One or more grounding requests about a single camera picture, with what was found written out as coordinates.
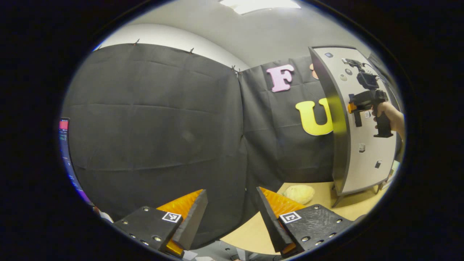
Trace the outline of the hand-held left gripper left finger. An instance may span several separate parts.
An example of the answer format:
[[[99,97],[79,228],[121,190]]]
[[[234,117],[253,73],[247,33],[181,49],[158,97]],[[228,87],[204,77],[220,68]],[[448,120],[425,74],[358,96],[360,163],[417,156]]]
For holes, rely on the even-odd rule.
[[[200,189],[156,208],[142,206],[113,224],[144,246],[182,258],[192,246],[207,205],[207,191]]]

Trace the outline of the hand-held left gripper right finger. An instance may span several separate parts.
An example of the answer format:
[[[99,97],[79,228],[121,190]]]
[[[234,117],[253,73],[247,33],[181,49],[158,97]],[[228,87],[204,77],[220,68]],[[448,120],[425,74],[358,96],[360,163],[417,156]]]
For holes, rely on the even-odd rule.
[[[274,251],[284,259],[321,248],[355,222],[320,204],[305,206],[262,187],[256,187],[256,198]]]

